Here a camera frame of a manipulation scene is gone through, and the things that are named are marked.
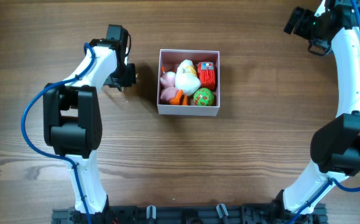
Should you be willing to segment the pink pig toy figure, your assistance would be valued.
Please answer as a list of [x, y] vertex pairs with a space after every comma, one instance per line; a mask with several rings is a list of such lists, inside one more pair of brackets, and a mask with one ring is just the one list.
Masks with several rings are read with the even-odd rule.
[[164, 103], [170, 103], [170, 100], [177, 96], [179, 89], [175, 87], [176, 73], [168, 72], [161, 67], [162, 75], [159, 78], [162, 90], [160, 92], [160, 100]]

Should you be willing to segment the white yellow duck plush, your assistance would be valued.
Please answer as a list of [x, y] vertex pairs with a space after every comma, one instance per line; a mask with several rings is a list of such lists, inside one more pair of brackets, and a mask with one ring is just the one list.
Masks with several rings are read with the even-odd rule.
[[188, 106], [188, 98], [201, 87], [196, 68], [191, 60], [184, 60], [177, 68], [175, 76], [176, 95], [170, 100], [171, 105]]

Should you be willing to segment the green numbered ball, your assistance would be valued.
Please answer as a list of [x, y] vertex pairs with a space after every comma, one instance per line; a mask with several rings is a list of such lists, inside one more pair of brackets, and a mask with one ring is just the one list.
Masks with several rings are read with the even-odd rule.
[[200, 88], [193, 95], [193, 101], [197, 106], [212, 106], [215, 96], [208, 88]]

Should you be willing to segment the red toy fire truck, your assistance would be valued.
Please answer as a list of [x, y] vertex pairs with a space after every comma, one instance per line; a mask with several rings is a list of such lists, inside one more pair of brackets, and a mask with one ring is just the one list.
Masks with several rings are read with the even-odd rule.
[[207, 88], [211, 91], [216, 90], [216, 70], [213, 62], [198, 63], [197, 75], [202, 88]]

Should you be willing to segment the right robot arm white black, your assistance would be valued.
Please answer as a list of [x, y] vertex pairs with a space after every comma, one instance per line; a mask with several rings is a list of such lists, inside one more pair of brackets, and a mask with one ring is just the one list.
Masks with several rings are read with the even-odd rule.
[[284, 31], [306, 39], [311, 54], [333, 54], [338, 77], [335, 119], [313, 135], [309, 164], [267, 212], [272, 222], [296, 223], [314, 218], [334, 187], [360, 192], [360, 186], [343, 185], [360, 172], [360, 2], [322, 1], [315, 11], [296, 7]]

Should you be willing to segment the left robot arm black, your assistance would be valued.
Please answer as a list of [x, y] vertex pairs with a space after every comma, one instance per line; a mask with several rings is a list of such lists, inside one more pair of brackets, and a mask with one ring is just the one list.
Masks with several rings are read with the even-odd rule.
[[123, 91], [136, 83], [128, 63], [131, 36], [120, 25], [85, 45], [85, 58], [57, 87], [43, 95], [44, 139], [70, 171], [75, 204], [52, 212], [52, 223], [118, 223], [99, 175], [96, 150], [103, 125], [98, 92], [103, 86]]

